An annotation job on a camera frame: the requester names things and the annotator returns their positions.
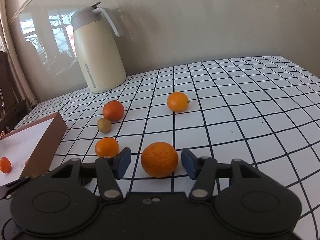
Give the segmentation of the large orange pale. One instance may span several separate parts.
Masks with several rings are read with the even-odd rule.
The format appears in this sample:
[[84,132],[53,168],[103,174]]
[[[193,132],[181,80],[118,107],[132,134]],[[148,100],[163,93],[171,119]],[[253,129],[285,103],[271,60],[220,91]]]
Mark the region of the large orange pale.
[[178,153],[167,142],[154,142],[141,154],[143,170],[155,178],[169,176],[178,166]]

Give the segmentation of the yellow-orange tangerine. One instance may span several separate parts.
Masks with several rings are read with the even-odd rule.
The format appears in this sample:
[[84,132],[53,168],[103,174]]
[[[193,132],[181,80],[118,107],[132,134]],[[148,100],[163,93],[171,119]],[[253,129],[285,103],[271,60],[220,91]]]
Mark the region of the yellow-orange tangerine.
[[189,106],[189,99],[182,92],[173,92],[167,98],[167,106],[173,112],[183,112]]

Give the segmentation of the small brown kiwi fruit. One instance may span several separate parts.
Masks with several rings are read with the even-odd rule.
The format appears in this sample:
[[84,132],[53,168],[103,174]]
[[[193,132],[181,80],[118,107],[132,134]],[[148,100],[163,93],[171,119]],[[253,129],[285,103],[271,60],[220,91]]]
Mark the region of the small brown kiwi fruit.
[[111,124],[111,122],[109,120],[107,120],[105,118],[100,118],[97,121],[97,129],[101,133],[108,133],[112,129],[112,124]]

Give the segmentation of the dark red-orange tangerine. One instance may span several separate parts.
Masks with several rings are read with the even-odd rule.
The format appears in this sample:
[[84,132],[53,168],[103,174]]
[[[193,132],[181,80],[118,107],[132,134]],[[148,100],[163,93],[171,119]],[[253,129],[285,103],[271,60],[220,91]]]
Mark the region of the dark red-orange tangerine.
[[124,106],[117,100],[112,100],[103,107],[103,117],[111,122],[120,120],[123,115]]

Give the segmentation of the dark wooden sofa frame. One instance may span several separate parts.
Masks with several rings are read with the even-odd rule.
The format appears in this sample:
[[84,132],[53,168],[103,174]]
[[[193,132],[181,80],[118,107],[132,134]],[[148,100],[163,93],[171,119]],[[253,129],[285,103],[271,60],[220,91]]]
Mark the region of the dark wooden sofa frame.
[[10,133],[27,113],[26,101],[17,95],[8,56],[1,51],[1,135]]

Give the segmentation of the beige patterned curtain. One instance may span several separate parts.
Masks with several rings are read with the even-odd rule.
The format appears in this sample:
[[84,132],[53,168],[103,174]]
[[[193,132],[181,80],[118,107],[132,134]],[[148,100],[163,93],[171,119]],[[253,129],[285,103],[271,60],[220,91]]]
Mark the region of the beige patterned curtain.
[[28,109],[32,109],[37,105],[37,100],[31,91],[17,57],[9,29],[5,0],[1,0],[1,44],[8,57],[9,72],[12,76],[11,82],[14,87],[14,93],[17,98],[26,101]]

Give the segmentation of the large orange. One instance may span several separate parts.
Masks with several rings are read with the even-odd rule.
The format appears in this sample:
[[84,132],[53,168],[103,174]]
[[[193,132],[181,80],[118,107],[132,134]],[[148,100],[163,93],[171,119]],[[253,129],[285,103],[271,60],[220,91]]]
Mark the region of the large orange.
[[1,157],[0,159],[0,171],[4,174],[7,174],[11,171],[12,165],[8,158]]

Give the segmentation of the white black grid tablecloth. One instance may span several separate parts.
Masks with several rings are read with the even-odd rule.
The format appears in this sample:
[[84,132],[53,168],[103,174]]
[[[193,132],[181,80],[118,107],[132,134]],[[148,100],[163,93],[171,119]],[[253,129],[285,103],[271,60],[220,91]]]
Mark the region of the white black grid tablecloth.
[[[167,98],[182,92],[189,99],[173,112]],[[185,191],[192,182],[181,165],[153,179],[140,158],[153,142],[189,148],[220,163],[242,159],[299,196],[304,217],[319,218],[319,78],[281,57],[239,57],[195,62],[136,74],[101,94],[87,88],[40,103],[21,122],[27,125],[59,112],[67,131],[53,166],[71,157],[92,162],[103,138],[96,128],[103,106],[124,106],[124,116],[109,136],[129,147],[132,160],[119,182],[123,192]]]

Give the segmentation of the small orange front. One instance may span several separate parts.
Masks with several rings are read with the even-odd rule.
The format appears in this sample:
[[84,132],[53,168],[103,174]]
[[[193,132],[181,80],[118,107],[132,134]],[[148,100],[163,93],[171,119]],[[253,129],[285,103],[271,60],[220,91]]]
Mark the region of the small orange front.
[[119,152],[119,144],[114,138],[103,138],[95,144],[95,153],[101,157],[115,157]]

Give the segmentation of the brown shallow cardboard box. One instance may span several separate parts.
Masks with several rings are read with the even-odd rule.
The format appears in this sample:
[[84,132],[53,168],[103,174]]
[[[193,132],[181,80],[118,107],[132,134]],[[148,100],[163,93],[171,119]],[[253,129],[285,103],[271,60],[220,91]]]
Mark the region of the brown shallow cardboard box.
[[10,172],[1,173],[1,185],[46,174],[66,130],[56,112],[1,137],[1,157],[11,162]]

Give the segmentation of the cream thermos jug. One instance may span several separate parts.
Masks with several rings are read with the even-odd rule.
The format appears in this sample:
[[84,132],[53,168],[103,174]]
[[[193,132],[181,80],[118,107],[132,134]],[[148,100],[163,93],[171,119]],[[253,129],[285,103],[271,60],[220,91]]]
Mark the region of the cream thermos jug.
[[76,56],[92,93],[121,85],[126,72],[114,37],[124,35],[117,18],[100,2],[71,16]]

